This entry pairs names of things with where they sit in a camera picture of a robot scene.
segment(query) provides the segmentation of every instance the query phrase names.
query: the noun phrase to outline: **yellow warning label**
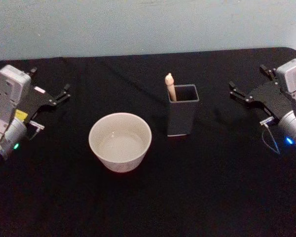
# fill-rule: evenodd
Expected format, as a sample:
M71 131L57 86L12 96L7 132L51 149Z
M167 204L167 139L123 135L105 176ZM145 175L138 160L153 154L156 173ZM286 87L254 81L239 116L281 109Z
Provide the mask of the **yellow warning label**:
M23 112L21 110L16 110L15 111L15 117L24 122L28 114L26 112Z

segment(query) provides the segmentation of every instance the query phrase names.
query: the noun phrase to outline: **white label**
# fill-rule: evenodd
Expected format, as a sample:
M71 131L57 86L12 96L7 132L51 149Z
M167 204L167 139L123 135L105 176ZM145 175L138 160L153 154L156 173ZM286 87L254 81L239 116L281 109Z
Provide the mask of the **white label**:
M38 86L35 86L34 89L37 90L38 92L42 93L42 94L45 93L45 90L43 90L42 88L40 88Z

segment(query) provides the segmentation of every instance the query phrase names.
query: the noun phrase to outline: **cable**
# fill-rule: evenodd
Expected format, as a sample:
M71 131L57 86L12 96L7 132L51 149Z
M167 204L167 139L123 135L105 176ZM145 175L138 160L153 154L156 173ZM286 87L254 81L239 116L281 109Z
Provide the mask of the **cable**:
M273 143L274 143L274 145L275 145L276 150L275 150L274 148L272 148L269 144L267 144L267 142L265 141L265 139L264 139L264 132L265 132L266 130L264 130L264 131L262 132L262 141L263 141L263 143L264 143L267 147L269 147L272 151L274 151L276 154L279 155L279 154L280 154L280 150L278 149L277 143L276 143L276 141L275 141L275 139L274 139L274 137L273 137L273 134L272 134L271 130L269 129L269 127L268 127L267 124L265 124L264 126L265 126L265 128L268 130L269 134L271 135L271 138L272 138L272 141L273 141Z

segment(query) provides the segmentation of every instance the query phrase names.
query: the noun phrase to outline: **white ceramic bowl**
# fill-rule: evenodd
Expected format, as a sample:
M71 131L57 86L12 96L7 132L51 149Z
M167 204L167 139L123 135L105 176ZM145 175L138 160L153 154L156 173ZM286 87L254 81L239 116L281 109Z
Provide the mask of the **white ceramic bowl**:
M142 162L150 144L151 130L137 115L115 113L98 120L89 133L94 154L110 170L124 173Z

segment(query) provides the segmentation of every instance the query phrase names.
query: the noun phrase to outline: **wooden stick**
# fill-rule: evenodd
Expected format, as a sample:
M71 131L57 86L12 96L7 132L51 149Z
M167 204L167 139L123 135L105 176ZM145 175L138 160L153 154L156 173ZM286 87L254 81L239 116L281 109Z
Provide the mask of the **wooden stick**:
M171 73L169 73L164 80L165 80L166 85L168 87L168 91L169 91L171 100L177 101L176 90L174 89L174 79L173 79Z

